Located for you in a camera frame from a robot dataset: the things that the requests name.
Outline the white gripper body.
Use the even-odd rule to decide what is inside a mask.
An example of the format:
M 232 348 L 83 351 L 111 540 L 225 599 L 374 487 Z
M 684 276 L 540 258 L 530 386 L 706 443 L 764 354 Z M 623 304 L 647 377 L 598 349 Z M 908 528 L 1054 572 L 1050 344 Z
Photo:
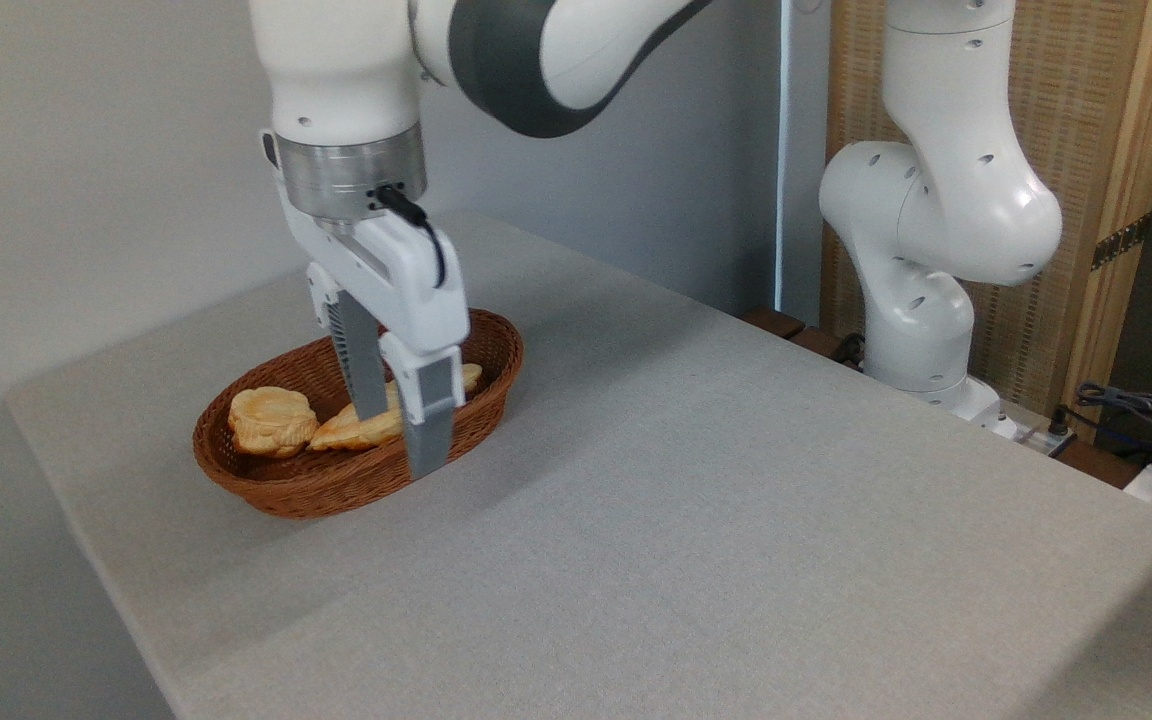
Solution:
M 460 260 L 416 204 L 426 188 L 420 129 L 316 146 L 262 129 L 291 237 L 416 354 L 467 340 Z

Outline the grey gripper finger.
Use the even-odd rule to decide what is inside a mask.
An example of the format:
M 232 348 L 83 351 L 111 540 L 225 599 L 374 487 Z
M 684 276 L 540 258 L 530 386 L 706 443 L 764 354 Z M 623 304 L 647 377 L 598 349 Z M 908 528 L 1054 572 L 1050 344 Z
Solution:
M 379 341 L 399 393 L 404 419 L 404 444 L 411 477 L 420 479 L 447 462 L 454 411 L 465 406 L 461 348 L 456 344 L 434 354 L 416 354 L 396 333 Z
M 389 410 L 378 323 L 320 264 L 306 266 L 308 290 L 320 327 L 329 333 L 358 419 Z

